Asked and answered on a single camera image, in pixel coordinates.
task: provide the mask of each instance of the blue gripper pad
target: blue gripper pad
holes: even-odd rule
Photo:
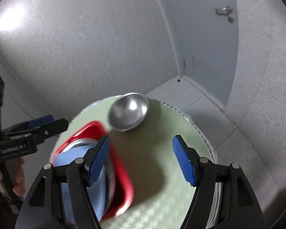
[[[109,149],[110,149],[110,140],[109,140],[109,137],[106,137],[106,139],[100,146],[99,151],[96,153],[96,156],[92,164],[89,166],[90,176],[89,176],[88,182],[90,185],[92,185],[98,180],[98,177],[100,176],[103,165],[107,159]]]
[[[176,136],[173,138],[173,151],[185,180],[194,186],[196,184],[194,166]]]

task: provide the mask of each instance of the gray door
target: gray door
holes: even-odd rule
[[[238,18],[235,0],[161,0],[175,33],[185,74],[227,104],[236,66]],[[230,11],[218,12],[214,8]]]

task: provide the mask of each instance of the green tablecloth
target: green tablecloth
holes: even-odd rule
[[[149,99],[150,110],[137,128],[113,131],[107,114],[118,98],[109,97],[85,108],[61,134],[56,148],[90,121],[100,121],[133,181],[135,195],[124,215],[101,223],[102,228],[179,228],[190,206],[195,188],[184,180],[172,150],[172,139],[180,134],[189,147],[217,163],[217,155],[191,118],[176,109]],[[219,202],[216,186],[209,225]]]

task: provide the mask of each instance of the tiled floor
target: tiled floor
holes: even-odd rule
[[[267,224],[273,223],[275,211],[269,211],[268,207],[280,197],[278,188],[258,152],[225,113],[186,78],[175,77],[147,96],[190,115],[216,149],[220,164],[240,164],[265,213]]]

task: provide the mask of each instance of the stainless steel bowl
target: stainless steel bowl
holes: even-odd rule
[[[140,93],[129,93],[116,100],[109,111],[109,123],[118,131],[138,126],[147,116],[149,103]]]

